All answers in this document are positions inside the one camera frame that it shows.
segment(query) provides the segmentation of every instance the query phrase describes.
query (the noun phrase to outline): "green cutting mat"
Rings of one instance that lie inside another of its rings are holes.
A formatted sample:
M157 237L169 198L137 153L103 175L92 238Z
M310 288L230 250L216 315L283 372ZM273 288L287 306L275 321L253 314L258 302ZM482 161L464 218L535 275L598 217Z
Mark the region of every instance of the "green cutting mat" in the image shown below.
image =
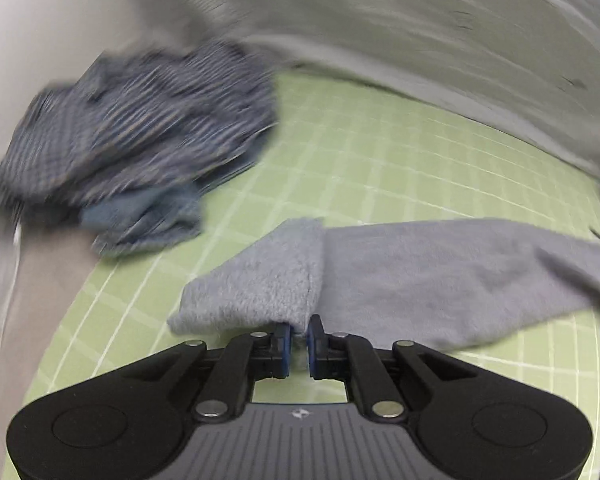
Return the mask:
M581 237L600 231L598 186L511 136L390 92L299 73L278 77L280 126L259 165L205 198L205 233L147 257L101 262L66 314L27 401L184 338L165 319L182 287L287 218L329 226L501 217ZM228 335L202 335L209 346ZM577 404L596 435L583 478L600 468L600 314L586 311L458 356ZM312 381L296 352L285 381L256 400L344 400ZM15 480L8 465L5 479Z

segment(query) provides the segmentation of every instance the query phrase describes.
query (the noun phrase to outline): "crumpled striped garment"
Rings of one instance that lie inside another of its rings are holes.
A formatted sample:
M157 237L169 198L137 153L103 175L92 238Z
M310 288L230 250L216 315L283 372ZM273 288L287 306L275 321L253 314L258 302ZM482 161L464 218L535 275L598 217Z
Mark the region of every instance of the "crumpled striped garment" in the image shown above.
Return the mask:
M275 122L269 69L234 44L211 40L189 54L103 54L75 84L49 86L33 99L0 163L0 188L25 218L51 223L96 204L102 212L107 199L149 188L183 186L197 200L197 180L226 180L229 163L230 176L253 165L264 144L256 139ZM160 205L151 206L160 218ZM197 208L186 209L188 222ZM179 225L177 237L163 229L158 245L145 244L155 223L141 219L145 228L139 218L116 226L123 250L96 241L98 252L154 250L184 238ZM178 223L177 215L171 219ZM190 236L199 231L192 227Z

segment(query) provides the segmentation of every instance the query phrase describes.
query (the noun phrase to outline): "black object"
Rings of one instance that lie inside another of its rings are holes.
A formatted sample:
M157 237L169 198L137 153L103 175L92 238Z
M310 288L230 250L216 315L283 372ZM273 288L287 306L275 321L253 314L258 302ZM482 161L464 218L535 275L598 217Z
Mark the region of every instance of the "black object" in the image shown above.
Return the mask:
M310 373L350 403L253 404L290 329L177 345L36 400L7 446L26 480L576 480L592 434L552 394L411 341L374 349L313 316Z

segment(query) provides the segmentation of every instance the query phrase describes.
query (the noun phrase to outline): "round metal bolt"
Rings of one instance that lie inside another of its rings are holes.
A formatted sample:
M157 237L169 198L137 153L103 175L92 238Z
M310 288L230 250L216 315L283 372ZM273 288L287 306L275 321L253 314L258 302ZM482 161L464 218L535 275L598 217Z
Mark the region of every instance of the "round metal bolt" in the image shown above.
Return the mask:
M400 402L395 402L394 400L381 400L380 402L376 402L371 410L382 418L395 418L396 416L402 415L404 412L404 406L400 404Z
M196 412L199 415L213 418L224 415L229 407L222 400L204 400L196 406Z

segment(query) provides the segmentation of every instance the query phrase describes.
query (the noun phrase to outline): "blue cloth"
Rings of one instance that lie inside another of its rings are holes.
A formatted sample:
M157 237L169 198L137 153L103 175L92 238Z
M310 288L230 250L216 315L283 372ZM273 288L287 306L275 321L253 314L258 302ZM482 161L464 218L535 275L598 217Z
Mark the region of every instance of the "blue cloth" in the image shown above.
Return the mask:
M200 196L252 166L275 122L270 71L234 44L103 54L33 99L0 188L24 218L79 212L99 253L154 250L200 232Z

